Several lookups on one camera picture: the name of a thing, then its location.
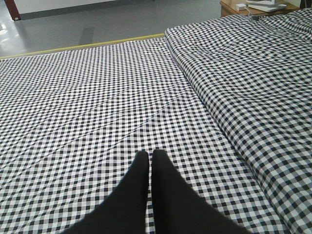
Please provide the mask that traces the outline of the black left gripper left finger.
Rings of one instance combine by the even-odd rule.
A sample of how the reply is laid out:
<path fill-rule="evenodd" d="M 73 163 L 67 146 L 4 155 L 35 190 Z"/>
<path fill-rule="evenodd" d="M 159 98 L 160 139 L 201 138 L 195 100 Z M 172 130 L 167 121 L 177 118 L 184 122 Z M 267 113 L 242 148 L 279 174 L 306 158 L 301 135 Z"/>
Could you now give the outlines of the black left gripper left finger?
<path fill-rule="evenodd" d="M 144 234 L 149 186 L 149 158 L 137 152 L 119 185 L 94 211 L 65 234 Z"/>

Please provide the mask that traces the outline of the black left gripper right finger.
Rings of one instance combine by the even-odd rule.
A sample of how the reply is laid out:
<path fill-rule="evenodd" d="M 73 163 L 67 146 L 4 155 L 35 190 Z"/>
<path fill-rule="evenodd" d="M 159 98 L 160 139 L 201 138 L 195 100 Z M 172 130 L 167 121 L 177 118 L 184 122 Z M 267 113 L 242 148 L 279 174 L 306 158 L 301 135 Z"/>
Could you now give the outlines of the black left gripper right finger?
<path fill-rule="evenodd" d="M 185 182 L 164 150 L 152 158 L 152 203 L 157 234 L 246 234 Z"/>

